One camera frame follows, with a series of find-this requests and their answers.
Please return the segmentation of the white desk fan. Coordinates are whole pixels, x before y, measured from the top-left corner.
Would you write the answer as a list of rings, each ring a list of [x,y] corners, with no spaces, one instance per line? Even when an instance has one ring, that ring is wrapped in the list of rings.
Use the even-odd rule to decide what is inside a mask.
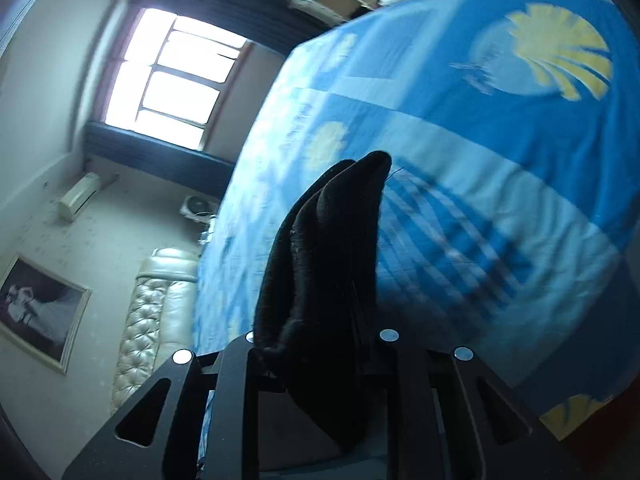
[[[219,205],[204,198],[189,195],[183,200],[180,206],[180,214],[191,221],[206,224],[214,218],[218,212]]]

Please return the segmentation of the dark blue curtain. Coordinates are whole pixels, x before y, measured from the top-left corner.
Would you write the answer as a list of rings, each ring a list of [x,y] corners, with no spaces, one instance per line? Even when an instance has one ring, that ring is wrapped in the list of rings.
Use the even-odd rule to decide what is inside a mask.
[[[221,200],[234,163],[102,122],[87,122],[84,150]]]
[[[330,26],[291,8],[286,0],[132,0],[233,32],[284,56]]]

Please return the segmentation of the blue patterned bed sheet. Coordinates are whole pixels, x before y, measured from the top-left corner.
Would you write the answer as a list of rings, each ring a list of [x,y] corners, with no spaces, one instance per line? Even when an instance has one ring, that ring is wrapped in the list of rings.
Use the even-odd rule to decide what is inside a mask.
[[[639,45],[612,0],[405,0],[300,44],[204,249],[194,346],[253,324],[277,229],[375,150],[378,303],[566,438],[639,375]]]

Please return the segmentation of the dark blue left curtain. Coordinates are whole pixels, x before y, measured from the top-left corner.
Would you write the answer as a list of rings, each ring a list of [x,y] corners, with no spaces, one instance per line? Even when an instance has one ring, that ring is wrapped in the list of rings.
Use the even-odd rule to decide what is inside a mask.
[[[84,150],[221,200],[234,163],[102,122],[87,122]]]

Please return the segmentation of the window with white frame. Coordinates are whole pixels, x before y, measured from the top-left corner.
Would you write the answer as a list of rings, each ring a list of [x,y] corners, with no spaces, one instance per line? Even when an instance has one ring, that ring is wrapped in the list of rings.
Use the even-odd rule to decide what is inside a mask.
[[[227,29],[142,8],[115,54],[102,120],[201,151],[251,46]]]

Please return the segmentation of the framed wedding photo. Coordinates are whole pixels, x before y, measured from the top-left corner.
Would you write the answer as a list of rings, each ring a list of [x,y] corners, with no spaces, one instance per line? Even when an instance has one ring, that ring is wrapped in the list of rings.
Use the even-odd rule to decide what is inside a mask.
[[[1,333],[65,375],[91,290],[16,254],[1,279]]]

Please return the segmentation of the black studded pants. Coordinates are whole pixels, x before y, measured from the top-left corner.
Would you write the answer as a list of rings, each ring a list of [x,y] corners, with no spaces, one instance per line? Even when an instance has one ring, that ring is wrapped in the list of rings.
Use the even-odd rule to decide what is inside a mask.
[[[272,244],[254,315],[266,370],[339,448],[360,445],[384,400],[376,244],[390,155],[337,162],[299,197]]]

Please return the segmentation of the dark blue right curtain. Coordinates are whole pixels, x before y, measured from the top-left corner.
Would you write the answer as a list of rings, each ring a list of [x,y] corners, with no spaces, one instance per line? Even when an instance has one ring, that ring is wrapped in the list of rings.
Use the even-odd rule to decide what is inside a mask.
[[[233,32],[284,56],[330,26],[291,8],[286,0],[132,0]]]

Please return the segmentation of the white wall air conditioner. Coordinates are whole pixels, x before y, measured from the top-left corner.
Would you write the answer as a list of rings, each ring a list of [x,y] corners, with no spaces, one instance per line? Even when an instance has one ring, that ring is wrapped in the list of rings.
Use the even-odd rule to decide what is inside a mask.
[[[100,189],[100,177],[94,172],[88,172],[60,198],[58,216],[62,220],[74,222]]]

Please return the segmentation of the cream tufted leather headboard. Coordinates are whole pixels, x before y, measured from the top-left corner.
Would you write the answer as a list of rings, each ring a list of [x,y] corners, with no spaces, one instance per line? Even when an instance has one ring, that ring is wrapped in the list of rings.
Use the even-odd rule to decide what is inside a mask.
[[[140,266],[118,348],[111,411],[117,412],[176,351],[193,346],[198,256],[160,248]]]

